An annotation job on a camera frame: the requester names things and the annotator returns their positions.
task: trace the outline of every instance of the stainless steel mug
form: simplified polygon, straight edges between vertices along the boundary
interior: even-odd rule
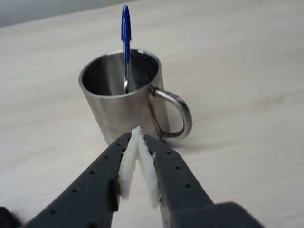
[[[186,103],[164,91],[162,66],[152,53],[131,50],[129,93],[124,92],[124,55],[121,51],[103,55],[89,63],[79,76],[79,84],[96,121],[111,144],[119,136],[140,126],[144,134],[159,138],[186,136],[192,117]],[[183,128],[171,133],[166,101],[174,104],[183,119]]]

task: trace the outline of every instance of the wood grain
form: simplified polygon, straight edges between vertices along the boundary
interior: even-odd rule
[[[155,53],[194,126],[174,146],[215,202],[268,228],[304,227],[304,4],[129,4],[132,47]],[[121,5],[0,29],[0,202],[29,221],[107,146],[78,86],[121,48]],[[180,118],[172,113],[171,126]],[[162,227],[136,170],[114,228]]]

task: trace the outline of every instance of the wooden table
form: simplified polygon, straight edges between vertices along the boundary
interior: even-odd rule
[[[304,227],[304,3],[129,4],[132,47],[159,56],[193,129],[177,150],[215,202],[268,228]],[[29,221],[106,147],[78,85],[120,49],[121,5],[0,29],[0,203]],[[180,118],[172,113],[171,125]],[[113,228],[162,227],[135,172]]]

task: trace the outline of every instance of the gray wall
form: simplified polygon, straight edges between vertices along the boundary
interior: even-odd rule
[[[0,27],[131,0],[0,0]]]

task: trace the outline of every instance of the white foam pad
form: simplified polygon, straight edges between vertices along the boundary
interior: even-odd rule
[[[127,200],[130,195],[132,177],[136,166],[138,137],[140,131],[140,127],[132,130],[132,137],[129,140],[128,147],[125,150],[122,161],[120,163],[118,182],[123,200]]]
[[[154,156],[150,155],[148,147],[143,139],[140,127],[132,130],[128,147],[124,152],[119,169],[119,185],[122,199],[128,199],[130,194],[131,182],[138,158],[143,177],[148,186],[150,200],[154,208],[160,200],[158,181],[154,167]]]

